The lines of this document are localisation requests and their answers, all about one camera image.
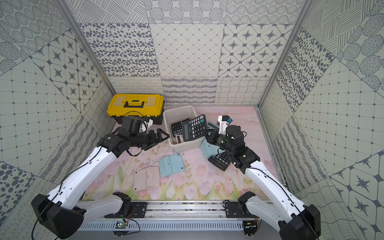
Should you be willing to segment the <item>black calculator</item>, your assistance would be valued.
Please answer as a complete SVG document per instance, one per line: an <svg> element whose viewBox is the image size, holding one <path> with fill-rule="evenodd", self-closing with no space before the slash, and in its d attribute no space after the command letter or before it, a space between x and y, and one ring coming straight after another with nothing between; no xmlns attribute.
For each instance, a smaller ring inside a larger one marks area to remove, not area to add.
<svg viewBox="0 0 384 240"><path fill-rule="evenodd" d="M181 144L181 143L184 142L184 139L183 139L183 123L188 122L189 120L190 119L187 118L185 120L182 120L182 121L179 121L179 122L171 124L172 134L173 134L173 137L175 138L177 144Z"/></svg>
<svg viewBox="0 0 384 240"><path fill-rule="evenodd" d="M230 156L227 152L211 156L208 158L208 161L221 171L225 171L231 163Z"/></svg>

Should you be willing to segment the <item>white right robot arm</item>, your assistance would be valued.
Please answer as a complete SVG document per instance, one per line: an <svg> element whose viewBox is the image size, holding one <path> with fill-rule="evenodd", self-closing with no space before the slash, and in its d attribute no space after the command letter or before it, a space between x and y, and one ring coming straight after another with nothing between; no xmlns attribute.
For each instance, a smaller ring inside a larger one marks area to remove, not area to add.
<svg viewBox="0 0 384 240"><path fill-rule="evenodd" d="M226 127L224 134L207 130L205 137L209 144L228 153L234 166L255 182L273 203L268 205L255 194L247 192L238 199L244 210L268 223L283 240L320 238L320 211L314 205L304 204L270 174L260 157L246 146L239 126Z"/></svg>

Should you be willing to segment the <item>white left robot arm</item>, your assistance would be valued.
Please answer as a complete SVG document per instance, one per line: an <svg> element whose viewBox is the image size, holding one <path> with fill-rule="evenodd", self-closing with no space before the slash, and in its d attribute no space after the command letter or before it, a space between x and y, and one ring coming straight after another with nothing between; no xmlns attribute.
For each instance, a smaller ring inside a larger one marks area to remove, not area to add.
<svg viewBox="0 0 384 240"><path fill-rule="evenodd" d="M95 219L129 216L133 208L127 194L114 192L89 204L82 201L82 196L100 173L131 147L147 151L170 138L160 128L151 130L149 122L148 118L124 117L122 125L106 134L81 166L67 174L47 195L38 194L32 200L36 222L64 240Z"/></svg>

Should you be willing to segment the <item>white plastic storage box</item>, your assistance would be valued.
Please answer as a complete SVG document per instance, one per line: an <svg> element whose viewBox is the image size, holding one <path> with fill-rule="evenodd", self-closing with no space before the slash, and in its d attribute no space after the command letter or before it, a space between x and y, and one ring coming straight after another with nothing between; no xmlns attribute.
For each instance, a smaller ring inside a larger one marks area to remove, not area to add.
<svg viewBox="0 0 384 240"><path fill-rule="evenodd" d="M193 106L184 106L164 111L163 117L169 144L176 153L201 146L208 130L204 114L197 115Z"/></svg>

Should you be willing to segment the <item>light blue calculator back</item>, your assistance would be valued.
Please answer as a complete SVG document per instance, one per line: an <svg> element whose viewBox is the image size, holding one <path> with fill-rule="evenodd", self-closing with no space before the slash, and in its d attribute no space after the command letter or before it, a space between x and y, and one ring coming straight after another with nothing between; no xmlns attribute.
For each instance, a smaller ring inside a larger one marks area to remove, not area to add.
<svg viewBox="0 0 384 240"><path fill-rule="evenodd" d="M162 178L183 172L184 161L181 154L165 156L159 159L159 171Z"/></svg>

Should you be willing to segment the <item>yellow and black toolbox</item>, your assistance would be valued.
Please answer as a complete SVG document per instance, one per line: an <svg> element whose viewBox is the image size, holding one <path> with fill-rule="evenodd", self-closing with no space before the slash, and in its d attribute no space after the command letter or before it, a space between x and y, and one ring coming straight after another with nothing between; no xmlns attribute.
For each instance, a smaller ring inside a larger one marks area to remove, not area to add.
<svg viewBox="0 0 384 240"><path fill-rule="evenodd" d="M164 97L153 94L116 94L112 98L107 114L121 124L123 117L148 117L154 125L163 123Z"/></svg>

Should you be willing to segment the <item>floral pink table mat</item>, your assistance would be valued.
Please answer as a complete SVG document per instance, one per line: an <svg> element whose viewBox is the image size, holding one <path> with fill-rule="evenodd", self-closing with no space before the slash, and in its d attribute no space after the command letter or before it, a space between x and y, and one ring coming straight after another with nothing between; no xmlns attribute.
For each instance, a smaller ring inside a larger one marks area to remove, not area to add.
<svg viewBox="0 0 384 240"><path fill-rule="evenodd" d="M234 124L246 132L246 146L252 149L274 175L277 172L254 107L195 107L197 115L216 123L219 115L228 115ZM159 159L175 154L168 141L141 152L138 157L123 153L110 164L85 191L85 200L97 200L114 192L129 195L132 200L236 200L251 191L260 199L268 200L261 188L243 175L233 165L219 170L204 158L201 148L181 154L186 169L180 173L160 178L156 188L134 191L134 172L158 166Z"/></svg>

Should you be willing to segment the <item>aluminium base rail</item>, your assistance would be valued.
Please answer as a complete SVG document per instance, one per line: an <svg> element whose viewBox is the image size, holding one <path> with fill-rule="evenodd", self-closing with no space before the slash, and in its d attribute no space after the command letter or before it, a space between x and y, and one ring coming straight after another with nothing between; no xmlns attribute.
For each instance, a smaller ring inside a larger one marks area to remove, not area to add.
<svg viewBox="0 0 384 240"><path fill-rule="evenodd" d="M279 231L279 223L289 223L304 208L290 201L280 206L256 197L240 211L228 201L134 202L136 209L127 220L100 218L83 224L80 231L111 231L118 236L145 231L244 231L267 224Z"/></svg>

